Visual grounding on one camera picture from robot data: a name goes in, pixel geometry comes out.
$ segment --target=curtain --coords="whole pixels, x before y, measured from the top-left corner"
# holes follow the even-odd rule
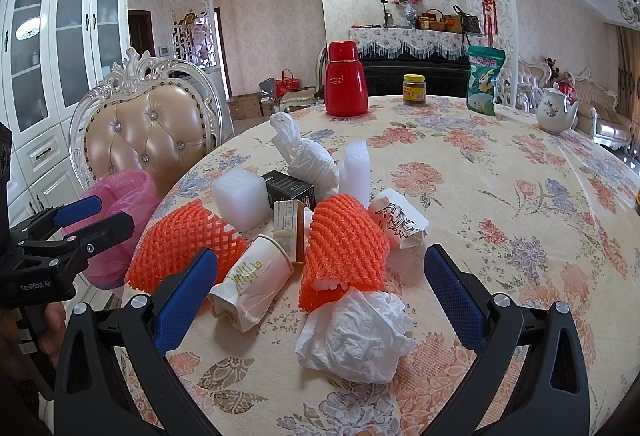
[[[618,109],[632,122],[632,146],[640,145],[640,32],[618,26]]]

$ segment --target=tablecloth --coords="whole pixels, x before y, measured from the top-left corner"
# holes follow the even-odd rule
[[[441,243],[489,292],[535,307],[569,304],[588,368],[593,433],[640,369],[640,178],[578,132],[553,136],[532,114],[504,106],[496,113],[476,114],[457,98],[428,96],[424,106],[411,107],[384,96],[370,98],[369,112],[356,118],[332,118],[323,106],[292,116],[336,161],[347,142],[366,139],[373,194],[389,187],[403,193],[430,220],[428,244]],[[196,198],[216,210],[210,184],[231,167],[286,172],[273,136],[270,124],[261,124],[207,156],[170,191],[149,226]],[[245,234],[253,239],[270,228]],[[410,335],[419,342],[391,384],[354,384],[300,368],[300,268],[245,334],[201,310],[169,362],[225,436],[417,436],[475,356],[456,339],[428,286],[423,253],[394,250],[388,260],[386,290],[406,304],[414,318]],[[500,416],[525,354],[514,354],[483,423]],[[126,354],[122,365],[142,416],[157,421]]]
[[[433,54],[454,61],[466,57],[466,38],[459,33],[403,28],[350,28],[349,40],[358,45],[360,56],[377,54],[395,59],[407,49],[417,59]],[[469,36],[469,42],[484,45],[484,37]]]

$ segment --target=human hand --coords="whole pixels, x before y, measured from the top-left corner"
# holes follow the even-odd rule
[[[40,350],[49,355],[51,363],[55,366],[60,356],[62,340],[65,338],[66,312],[62,303],[47,304],[44,311],[47,331],[38,337]],[[7,310],[0,310],[0,372],[15,380],[26,380],[27,372],[22,366],[20,355],[16,355],[11,346],[18,339],[18,326],[14,316]]]

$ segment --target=floral teapot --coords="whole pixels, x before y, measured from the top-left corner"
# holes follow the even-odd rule
[[[570,108],[567,104],[567,97],[559,91],[558,84],[554,84],[552,89],[545,90],[536,111],[540,129],[552,134],[560,134],[570,129],[581,102],[574,102]]]

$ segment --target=blue gripper pad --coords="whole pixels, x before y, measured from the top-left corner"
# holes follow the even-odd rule
[[[487,344],[484,315],[434,246],[424,254],[424,275],[462,345],[481,353]]]
[[[85,220],[96,215],[102,210],[102,201],[98,196],[89,196],[83,200],[76,201],[62,207],[53,216],[53,223],[56,226],[69,226],[78,221]]]
[[[180,284],[156,315],[154,344],[161,355],[177,348],[218,276],[218,258],[206,250],[182,276]]]

